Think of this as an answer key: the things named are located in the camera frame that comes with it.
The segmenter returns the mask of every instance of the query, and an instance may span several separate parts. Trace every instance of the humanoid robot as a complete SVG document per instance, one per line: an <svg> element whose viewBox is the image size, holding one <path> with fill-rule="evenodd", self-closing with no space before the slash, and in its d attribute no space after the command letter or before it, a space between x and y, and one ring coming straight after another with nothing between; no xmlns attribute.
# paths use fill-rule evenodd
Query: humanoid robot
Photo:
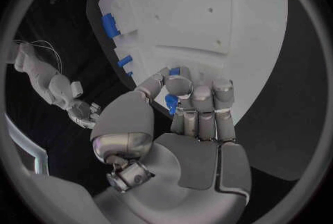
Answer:
<svg viewBox="0 0 333 224"><path fill-rule="evenodd" d="M249 202L251 175L231 117L232 81L195 85L187 67L165 67L99 115L97 105L77 99L81 85L41 61L29 43L13 43L7 63L27 73L45 101L92 129L94 153L110 165L107 179L120 201L114 208L126 204L149 223L207 223L207 212L209 223L238 220ZM163 86L174 117L170 133L153 141L150 104Z"/></svg>

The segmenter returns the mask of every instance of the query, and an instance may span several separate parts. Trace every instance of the blue plastic part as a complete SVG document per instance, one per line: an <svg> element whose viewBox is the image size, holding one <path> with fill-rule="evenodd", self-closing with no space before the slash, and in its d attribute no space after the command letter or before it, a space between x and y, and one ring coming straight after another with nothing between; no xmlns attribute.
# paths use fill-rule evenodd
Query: blue plastic part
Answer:
<svg viewBox="0 0 333 224"><path fill-rule="evenodd" d="M165 96L166 106L169 108L169 114L173 116L176 113L177 105L178 105L178 97L172 94L168 94Z"/></svg>
<svg viewBox="0 0 333 224"><path fill-rule="evenodd" d="M180 74L180 68L172 68L170 69L170 72L169 72L169 75L172 76L172 75L179 75Z"/></svg>
<svg viewBox="0 0 333 224"><path fill-rule="evenodd" d="M119 60L117 65L118 67L123 67L125 66L127 63L131 62L133 59L130 55L124 57L123 59Z"/></svg>
<svg viewBox="0 0 333 224"><path fill-rule="evenodd" d="M120 35L120 31L115 25L113 16L109 13L102 17L103 27L110 39Z"/></svg>

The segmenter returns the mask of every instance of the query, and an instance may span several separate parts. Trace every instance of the wire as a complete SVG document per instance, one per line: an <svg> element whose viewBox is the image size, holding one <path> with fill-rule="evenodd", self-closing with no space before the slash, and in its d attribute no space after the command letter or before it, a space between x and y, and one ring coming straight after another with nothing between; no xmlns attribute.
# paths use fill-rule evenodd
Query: wire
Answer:
<svg viewBox="0 0 333 224"><path fill-rule="evenodd" d="M61 57L60 57L59 53L54 49L52 44L50 44L47 41L43 41L43 40L38 40L38 41L33 41L33 42L26 42L26 41L22 41L20 39L15 39L14 41L18 42L18 43L26 43L26 44L29 44L29 45L34 46L34 47L39 47L39 48L51 50L54 53L55 57L56 57L58 70L62 74L62 70L63 70L62 60L61 60ZM43 45L36 44L36 43L46 43L49 46L43 46Z"/></svg>

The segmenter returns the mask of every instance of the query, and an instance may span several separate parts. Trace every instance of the blue clip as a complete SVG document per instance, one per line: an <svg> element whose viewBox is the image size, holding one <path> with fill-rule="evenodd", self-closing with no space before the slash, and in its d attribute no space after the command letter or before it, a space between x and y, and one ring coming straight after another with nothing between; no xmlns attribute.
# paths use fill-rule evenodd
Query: blue clip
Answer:
<svg viewBox="0 0 333 224"><path fill-rule="evenodd" d="M115 20L110 13L102 17L102 23L104 30L110 39L120 35L120 31L117 29L115 25Z"/></svg>
<svg viewBox="0 0 333 224"><path fill-rule="evenodd" d="M170 72L169 72L170 76L179 75L179 74L180 74L180 68L179 67L170 69Z"/></svg>
<svg viewBox="0 0 333 224"><path fill-rule="evenodd" d="M130 55L124 57L123 59L119 60L117 65L118 67L123 67L125 66L127 63L131 62L133 59Z"/></svg>
<svg viewBox="0 0 333 224"><path fill-rule="evenodd" d="M176 113L177 105L178 105L178 97L172 94L168 94L165 96L166 106L169 108L169 114L173 116Z"/></svg>

